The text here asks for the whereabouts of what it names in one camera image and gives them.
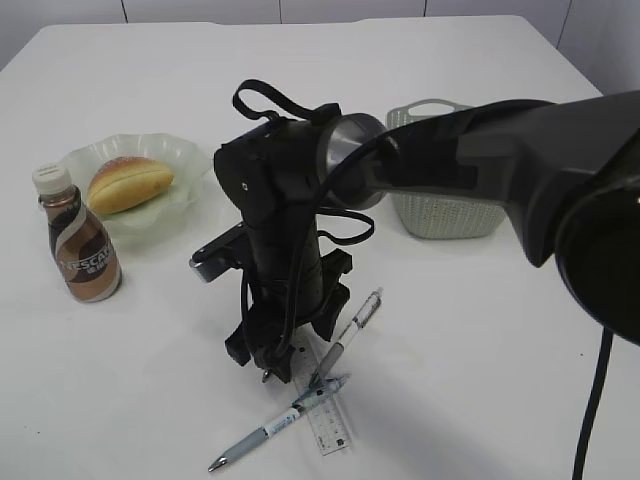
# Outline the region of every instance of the woven basket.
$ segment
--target woven basket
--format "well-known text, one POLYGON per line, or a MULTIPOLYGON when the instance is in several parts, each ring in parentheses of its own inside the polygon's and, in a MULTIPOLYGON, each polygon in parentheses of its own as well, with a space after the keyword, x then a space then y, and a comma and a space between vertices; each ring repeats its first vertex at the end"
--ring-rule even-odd
MULTIPOLYGON (((398 128, 429 118, 411 115, 415 107, 435 104, 452 107, 454 111, 469 107, 447 100, 428 99, 396 108, 387 114, 387 128, 398 128)), ((502 207, 467 200, 452 200, 436 196, 392 194, 393 204, 405 228, 418 237, 429 239, 475 238, 493 233, 502 223, 502 207)))

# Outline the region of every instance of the white table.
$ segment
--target white table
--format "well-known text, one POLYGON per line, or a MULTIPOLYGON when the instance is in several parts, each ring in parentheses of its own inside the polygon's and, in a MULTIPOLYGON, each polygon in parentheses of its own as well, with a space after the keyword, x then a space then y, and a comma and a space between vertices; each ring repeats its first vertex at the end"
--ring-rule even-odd
MULTIPOLYGON (((116 242, 126 281, 95 305, 67 295, 30 180, 118 132, 170 132, 213 152, 254 126, 231 107, 250 77, 304 105, 339 101, 381 119, 426 97, 598 94, 516 17, 44 29, 0 73, 0 478, 207 478, 230 441, 294 395, 225 353, 239 274, 204 285, 187 267, 239 218, 212 174, 178 233, 116 242)), ((385 287, 340 362, 353 374, 339 395, 353 448, 321 457, 303 421, 224 478, 570 478, 600 328, 553 261, 529 266, 507 223, 480 240, 428 242, 405 233, 388 199, 371 213, 378 230, 349 249, 353 300, 340 318, 385 287)), ((639 364, 640 349, 616 340, 588 479, 640 475, 639 364)))

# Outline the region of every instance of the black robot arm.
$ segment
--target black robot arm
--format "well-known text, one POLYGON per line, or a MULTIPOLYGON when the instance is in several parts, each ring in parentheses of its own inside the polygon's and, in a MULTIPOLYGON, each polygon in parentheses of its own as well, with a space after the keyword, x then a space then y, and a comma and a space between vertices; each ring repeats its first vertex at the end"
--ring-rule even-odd
POLYGON ((576 300, 638 343, 640 325, 640 93, 564 105, 500 102, 387 132, 337 104, 307 110, 250 80, 234 105, 268 121, 223 145, 214 167, 243 222, 194 254, 211 281, 241 268, 242 322, 227 340, 240 364, 290 379, 293 329, 311 323, 325 340, 349 298, 341 250, 321 257, 315 214, 324 206, 366 209, 385 192, 446 195, 502 205, 529 261, 555 253, 576 300), (253 112, 251 89, 293 120, 253 112))

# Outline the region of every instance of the white bottle cap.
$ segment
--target white bottle cap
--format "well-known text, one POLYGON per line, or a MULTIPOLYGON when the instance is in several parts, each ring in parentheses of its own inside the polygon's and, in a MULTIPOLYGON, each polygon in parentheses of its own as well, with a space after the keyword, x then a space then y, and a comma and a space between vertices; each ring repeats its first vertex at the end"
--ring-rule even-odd
POLYGON ((33 172, 32 178, 40 195, 62 193, 73 185, 69 170, 57 163, 43 165, 33 172))

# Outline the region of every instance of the silver pen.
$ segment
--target silver pen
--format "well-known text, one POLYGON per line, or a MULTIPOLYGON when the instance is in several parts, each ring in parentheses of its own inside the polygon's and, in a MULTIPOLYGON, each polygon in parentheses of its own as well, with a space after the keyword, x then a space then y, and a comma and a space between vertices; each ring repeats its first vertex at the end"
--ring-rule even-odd
POLYGON ((286 426, 291 425, 305 413, 314 409, 327 398, 330 398, 338 390, 340 390, 349 379, 348 375, 327 380, 319 387, 307 390, 300 397, 293 401, 291 406, 278 415, 270 422, 250 433, 233 447, 227 449, 220 455, 215 462, 209 467, 209 471, 213 472, 224 465, 228 465, 239 460, 241 457, 252 451, 254 448, 262 445, 264 442, 273 437, 276 433, 283 430, 286 426))
POLYGON ((382 288, 375 290, 367 300, 364 302, 364 305, 360 307, 356 316, 351 319, 347 328, 345 328, 335 343, 331 346, 327 354, 320 361, 320 365, 316 371, 311 375, 311 380, 309 381, 309 388, 313 387, 317 384, 321 379, 325 378, 335 363, 338 361, 344 349, 351 343, 351 340, 356 336, 356 334, 362 330, 371 317, 376 313, 380 305, 382 304, 382 288))

